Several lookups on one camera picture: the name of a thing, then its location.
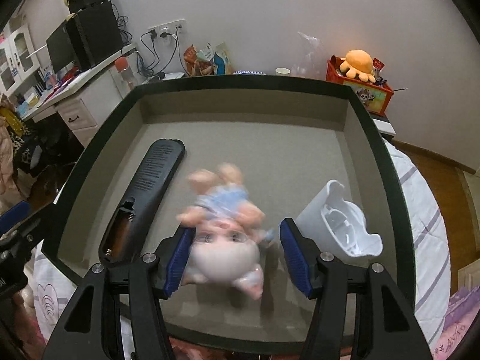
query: white cup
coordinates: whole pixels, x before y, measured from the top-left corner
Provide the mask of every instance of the white cup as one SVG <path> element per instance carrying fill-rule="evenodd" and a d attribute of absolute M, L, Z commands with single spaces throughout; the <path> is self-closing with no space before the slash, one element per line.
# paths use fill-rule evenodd
<path fill-rule="evenodd" d="M 287 69 L 286 67 L 277 67 L 275 69 L 275 74 L 277 76 L 289 76 L 290 75 L 290 69 Z"/>

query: clear plastic bag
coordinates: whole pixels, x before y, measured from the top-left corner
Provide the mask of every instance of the clear plastic bag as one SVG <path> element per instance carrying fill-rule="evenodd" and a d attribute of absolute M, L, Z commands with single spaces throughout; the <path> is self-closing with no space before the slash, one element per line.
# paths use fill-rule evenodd
<path fill-rule="evenodd" d="M 304 33 L 298 33 L 302 39 L 305 56 L 298 64 L 293 65 L 292 76 L 323 80 L 326 71 L 326 57 L 322 42 Z"/>

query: orange octopus plush toy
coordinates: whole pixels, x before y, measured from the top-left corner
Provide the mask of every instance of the orange octopus plush toy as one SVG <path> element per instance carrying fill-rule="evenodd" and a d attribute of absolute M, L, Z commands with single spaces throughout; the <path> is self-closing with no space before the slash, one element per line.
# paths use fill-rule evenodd
<path fill-rule="evenodd" d="M 346 73 L 349 79 L 355 79 L 358 75 L 360 81 L 364 83 L 367 81 L 370 81 L 372 84 L 375 83 L 374 63 L 366 52 L 363 50 L 351 50 L 346 54 L 345 58 L 342 58 L 342 61 L 344 62 L 340 65 L 340 71 Z"/>

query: silver bolt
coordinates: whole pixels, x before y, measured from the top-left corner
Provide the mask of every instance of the silver bolt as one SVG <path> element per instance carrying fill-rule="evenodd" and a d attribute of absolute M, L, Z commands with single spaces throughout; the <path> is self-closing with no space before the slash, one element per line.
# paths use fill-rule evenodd
<path fill-rule="evenodd" d="M 152 263 L 156 258 L 155 253 L 147 253 L 143 255 L 142 260 L 144 263 Z"/>
<path fill-rule="evenodd" d="M 323 261 L 333 261 L 334 259 L 334 256 L 332 253 L 330 253 L 329 251 L 323 251 L 322 253 L 320 253 L 320 258 L 323 260 Z"/>
<path fill-rule="evenodd" d="M 378 264 L 377 262 L 374 262 L 372 265 L 371 265 L 371 270 L 374 271 L 375 273 L 382 273 L 383 272 L 383 265 L 382 264 Z"/>
<path fill-rule="evenodd" d="M 95 274 L 99 274 L 100 272 L 103 271 L 103 264 L 97 262 L 96 264 L 93 265 L 92 267 L 92 272 Z"/>

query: plush toy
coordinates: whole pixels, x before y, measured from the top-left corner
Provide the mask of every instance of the plush toy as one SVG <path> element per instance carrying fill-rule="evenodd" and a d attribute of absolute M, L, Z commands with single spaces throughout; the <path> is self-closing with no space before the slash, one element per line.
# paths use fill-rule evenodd
<path fill-rule="evenodd" d="M 224 283 L 259 299 L 263 270 L 258 244 L 270 243 L 273 231 L 259 229 L 265 215 L 248 201 L 242 173 L 223 164 L 217 174 L 202 169 L 189 181 L 198 197 L 177 219 L 195 226 L 196 236 L 182 283 Z"/>
<path fill-rule="evenodd" d="M 364 83 L 367 81 L 375 83 L 374 63 L 366 52 L 363 50 L 351 50 L 346 54 L 345 58 L 342 58 L 342 61 L 344 62 L 340 65 L 340 71 L 346 73 L 349 79 L 356 78 L 358 74 L 358 78 Z"/>

